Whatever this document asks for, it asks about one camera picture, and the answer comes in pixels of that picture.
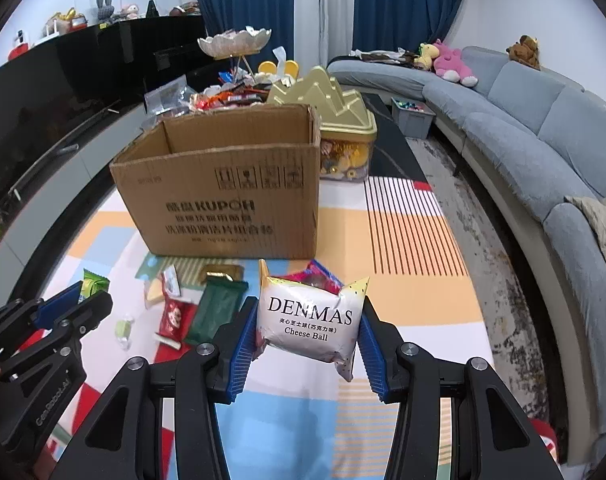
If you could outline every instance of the gold container lid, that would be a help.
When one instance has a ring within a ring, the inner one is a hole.
[[[269,104],[307,104],[321,117],[321,138],[372,142],[377,138],[374,114],[365,107],[357,90],[343,92],[336,78],[315,66],[294,85],[276,82],[267,98]]]

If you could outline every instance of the sofa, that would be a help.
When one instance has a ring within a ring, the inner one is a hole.
[[[606,263],[565,196],[606,198],[606,103],[550,70],[469,46],[474,89],[400,66],[337,60],[342,86],[424,100],[510,226],[541,290],[568,405],[568,463],[606,453]]]

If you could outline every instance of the colorful patterned tablecloth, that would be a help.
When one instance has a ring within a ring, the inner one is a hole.
[[[317,259],[349,283],[370,276],[368,295],[382,320],[394,323],[406,341],[435,357],[466,362],[492,353],[465,263],[432,190],[423,182],[373,176],[365,184],[321,182]],[[257,260],[238,260],[257,296]],[[86,383],[60,420],[73,434],[84,416],[131,356],[161,362],[179,352],[159,345],[162,306],[144,306],[144,280],[168,263],[198,302],[194,277],[199,259],[160,258],[147,251],[118,192],[89,219],[53,273],[49,298],[83,276],[83,268],[109,277],[112,314],[83,339]],[[307,262],[270,260],[272,274],[301,270]],[[115,323],[135,319],[132,345],[123,351]],[[251,368],[243,394],[217,415],[232,479],[284,480],[384,476],[397,405],[385,406],[371,392],[357,352],[354,380],[334,365],[268,348]],[[163,411],[163,468],[176,479],[173,400]],[[439,479],[449,478],[449,400],[441,402]],[[54,455],[63,446],[51,442]]]

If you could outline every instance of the green package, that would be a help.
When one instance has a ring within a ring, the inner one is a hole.
[[[212,341],[219,326],[232,321],[247,287],[247,282],[208,276],[196,316],[183,341],[193,346]]]
[[[84,301],[100,290],[107,292],[110,289],[110,280],[95,274],[91,270],[83,269],[83,285],[81,285],[81,296],[79,301]]]

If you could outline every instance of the bolt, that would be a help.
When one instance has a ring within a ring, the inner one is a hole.
[[[214,350],[215,346],[212,343],[201,343],[196,347],[196,353],[200,355],[210,355]]]
[[[145,359],[142,357],[131,357],[128,359],[127,365],[130,370],[139,370],[145,364]]]
[[[483,357],[472,357],[470,364],[472,365],[472,368],[479,370],[480,372],[488,368],[488,362],[483,359]]]
[[[419,347],[414,343],[403,343],[403,345],[401,345],[401,352],[405,355],[416,355],[419,353]]]

